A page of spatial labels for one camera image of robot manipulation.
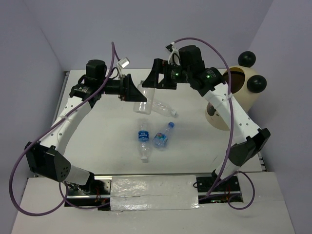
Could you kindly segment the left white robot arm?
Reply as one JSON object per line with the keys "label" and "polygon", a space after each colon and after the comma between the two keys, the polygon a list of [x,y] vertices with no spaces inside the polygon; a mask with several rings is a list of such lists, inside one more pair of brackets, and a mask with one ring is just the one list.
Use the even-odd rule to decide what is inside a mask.
{"label": "left white robot arm", "polygon": [[105,77],[106,71],[104,61],[88,61],[85,75],[72,87],[67,103],[52,128],[36,142],[27,144],[26,158],[31,172],[57,182],[77,185],[84,194],[95,190],[94,174],[74,166],[64,156],[73,133],[103,94],[117,95],[120,100],[128,102],[146,101],[130,74],[111,79]]}

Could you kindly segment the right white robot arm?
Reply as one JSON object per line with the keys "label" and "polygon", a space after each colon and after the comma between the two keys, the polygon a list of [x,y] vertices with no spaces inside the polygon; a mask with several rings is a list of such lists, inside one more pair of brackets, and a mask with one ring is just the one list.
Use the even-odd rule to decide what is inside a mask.
{"label": "right white robot arm", "polygon": [[173,58],[154,59],[150,74],[143,82],[144,88],[175,90],[177,84],[188,83],[190,87],[211,104],[230,129],[228,148],[223,163],[214,170],[212,186],[206,193],[216,189],[224,190],[229,185],[229,176],[249,159],[254,157],[270,137],[268,129],[260,128],[244,111],[231,93],[230,82],[225,80],[218,69],[207,68],[201,50],[189,45],[176,50],[179,64]]}

